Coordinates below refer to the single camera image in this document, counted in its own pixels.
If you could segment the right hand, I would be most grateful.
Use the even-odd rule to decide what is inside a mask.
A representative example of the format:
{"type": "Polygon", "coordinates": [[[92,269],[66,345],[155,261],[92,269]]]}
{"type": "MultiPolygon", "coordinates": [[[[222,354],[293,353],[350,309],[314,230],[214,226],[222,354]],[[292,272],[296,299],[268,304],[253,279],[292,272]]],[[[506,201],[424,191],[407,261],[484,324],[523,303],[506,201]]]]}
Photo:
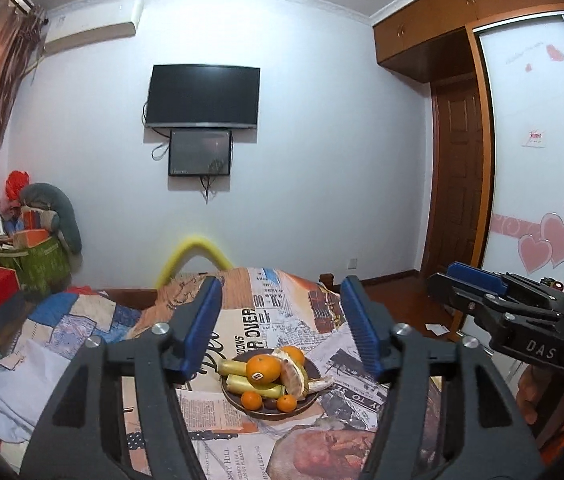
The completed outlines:
{"type": "Polygon", "coordinates": [[[539,372],[535,372],[533,366],[526,367],[518,380],[515,399],[525,422],[529,425],[536,422],[536,407],[541,398],[542,390],[544,390],[544,383],[540,380],[539,372]]]}

